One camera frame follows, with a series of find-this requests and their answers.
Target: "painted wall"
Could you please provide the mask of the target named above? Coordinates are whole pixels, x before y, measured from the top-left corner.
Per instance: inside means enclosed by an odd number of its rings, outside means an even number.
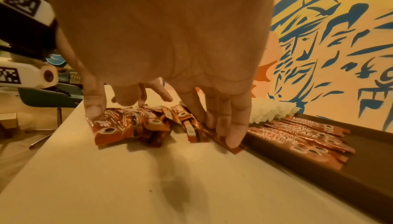
[[[393,0],[275,0],[253,94],[393,132]]]

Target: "qr code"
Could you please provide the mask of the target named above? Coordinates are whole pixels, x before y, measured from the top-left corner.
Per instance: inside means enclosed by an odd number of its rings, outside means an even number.
[[[0,67],[0,83],[21,84],[18,70],[15,68]]]
[[[38,8],[40,7],[40,0],[4,0],[4,3],[28,14],[32,17],[36,15]]]

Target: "pile of packets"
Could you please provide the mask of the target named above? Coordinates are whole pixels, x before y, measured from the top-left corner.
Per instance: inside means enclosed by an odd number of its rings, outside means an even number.
[[[187,133],[190,143],[207,143],[210,140],[237,154],[246,149],[244,144],[229,148],[224,137],[200,123],[184,105],[171,108],[165,106],[107,108],[98,120],[88,120],[94,134],[96,145],[115,143],[124,138],[136,138],[149,147],[161,147],[170,135],[174,124],[179,124]],[[263,142],[292,152],[303,158],[322,163],[330,168],[341,169],[348,161],[345,153],[354,154],[355,150],[344,144],[339,137],[350,133],[348,129],[326,125],[298,117],[287,116],[250,127],[250,135]]]
[[[245,149],[243,145],[231,149],[225,138],[219,137],[214,130],[202,125],[182,105],[171,108],[165,106],[107,108],[97,120],[88,120],[93,131],[96,145],[115,143],[124,138],[137,138],[149,147],[161,147],[164,139],[170,135],[172,124],[179,124],[187,133],[190,143],[206,143],[210,139],[224,146],[233,154]]]
[[[345,153],[355,154],[355,149],[339,139],[350,130],[293,116],[250,127],[248,133],[336,170],[348,161]]]

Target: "finger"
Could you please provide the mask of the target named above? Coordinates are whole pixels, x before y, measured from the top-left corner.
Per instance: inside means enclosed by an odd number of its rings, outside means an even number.
[[[247,133],[251,114],[251,89],[241,95],[231,96],[231,119],[226,144],[235,148],[240,145]]]
[[[147,93],[144,84],[139,84],[141,97],[138,99],[138,106],[144,106],[147,100]]]
[[[201,122],[205,122],[206,112],[203,109],[201,101],[199,100],[199,96],[195,88],[190,89],[187,92],[178,92],[180,99],[183,103],[188,107],[191,113]]]
[[[218,97],[213,88],[201,88],[205,94],[206,101],[206,126],[215,129],[218,117]]]
[[[142,96],[138,84],[131,86],[112,86],[115,93],[115,101],[122,106],[132,106]]]
[[[151,88],[154,92],[156,92],[163,101],[172,102],[173,98],[169,94],[169,92],[161,85],[159,79],[154,80],[152,83],[146,84],[146,87]]]
[[[231,105],[229,95],[217,92],[218,95],[218,117],[216,132],[219,136],[226,137],[229,130],[231,118]]]
[[[81,79],[86,117],[90,120],[97,119],[104,114],[106,108],[104,83],[90,73],[82,74]]]

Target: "white device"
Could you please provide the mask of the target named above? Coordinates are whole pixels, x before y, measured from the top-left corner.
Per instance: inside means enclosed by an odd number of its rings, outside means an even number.
[[[37,59],[16,54],[0,57],[0,86],[17,88],[48,88],[57,85],[56,67]]]

